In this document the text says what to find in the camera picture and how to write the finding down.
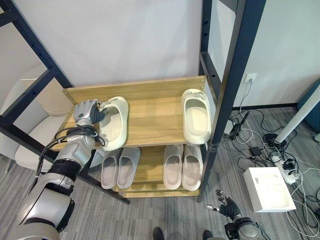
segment white wall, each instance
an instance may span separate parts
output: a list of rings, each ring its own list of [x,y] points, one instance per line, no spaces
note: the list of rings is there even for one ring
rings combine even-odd
[[[0,107],[19,77],[40,62],[12,23],[0,27]]]
[[[15,0],[76,86],[198,74],[201,0]]]
[[[219,77],[226,63],[234,14],[213,1],[209,53]],[[248,91],[247,74],[257,74],[244,106],[296,103],[320,77],[320,1],[267,0],[234,106]]]

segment black metal frame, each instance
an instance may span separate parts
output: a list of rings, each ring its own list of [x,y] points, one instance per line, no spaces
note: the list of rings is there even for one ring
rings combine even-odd
[[[207,151],[201,146],[203,154],[202,180],[197,198],[201,202],[209,176],[215,162],[227,120],[230,116],[248,58],[254,44],[258,26],[266,4],[266,0],[220,0],[235,12],[233,31],[220,82],[215,66],[208,53],[209,31],[212,0],[202,1],[201,48],[199,55],[199,75],[205,74],[216,104],[212,132]]]
[[[12,0],[0,0],[0,7],[4,11],[0,14],[0,27],[8,23],[13,23],[15,28],[47,68],[47,70],[0,115],[0,132],[35,154],[40,155],[45,146],[16,127],[14,122],[53,78],[55,78],[63,88],[72,88],[73,84],[67,79],[45,47],[38,40]],[[130,201],[118,192],[111,189],[103,189],[101,183],[88,174],[95,151],[92,153],[91,159],[79,173],[79,178],[111,197],[125,204],[130,204]],[[53,163],[57,155],[57,151],[48,150],[44,158]]]
[[[204,163],[201,186],[197,199],[198,202],[201,202],[203,199],[220,141],[231,113],[266,3],[266,0],[220,1],[236,14],[222,82],[208,53],[212,0],[202,0],[199,75],[206,76],[214,104],[216,105],[216,112],[212,124],[210,141],[208,142],[208,149],[206,150],[205,145],[201,146]],[[38,40],[12,0],[0,0],[0,7],[4,11],[4,13],[0,14],[0,27],[8,23],[13,23],[32,50],[47,67],[47,70],[4,114],[0,115],[0,132],[39,155],[45,146],[16,127],[14,122],[53,78],[56,78],[63,88],[71,88],[73,85]],[[45,155],[45,159],[53,162],[57,154],[56,151],[49,150]],[[103,189],[101,183],[88,174],[92,157],[80,172],[79,178],[123,203],[129,204],[130,201],[127,198],[124,198],[111,189]]]

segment white box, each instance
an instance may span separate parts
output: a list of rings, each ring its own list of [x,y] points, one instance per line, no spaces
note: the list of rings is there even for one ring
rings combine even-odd
[[[249,167],[243,177],[254,212],[277,213],[296,209],[277,167]]]

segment wall socket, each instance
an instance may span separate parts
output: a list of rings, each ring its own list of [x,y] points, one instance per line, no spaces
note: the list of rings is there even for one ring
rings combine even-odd
[[[244,79],[244,82],[246,84],[250,83],[249,80],[252,79],[252,82],[254,82],[256,80],[256,77],[257,77],[257,74],[256,73],[251,73],[251,74],[247,74],[245,79]]]

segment black shoe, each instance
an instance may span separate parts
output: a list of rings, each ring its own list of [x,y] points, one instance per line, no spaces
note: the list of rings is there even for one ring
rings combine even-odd
[[[203,232],[203,240],[207,240],[209,238],[213,238],[214,235],[212,234],[212,232],[208,231],[208,230],[205,230]]]
[[[153,229],[153,240],[165,240],[164,233],[160,227]]]

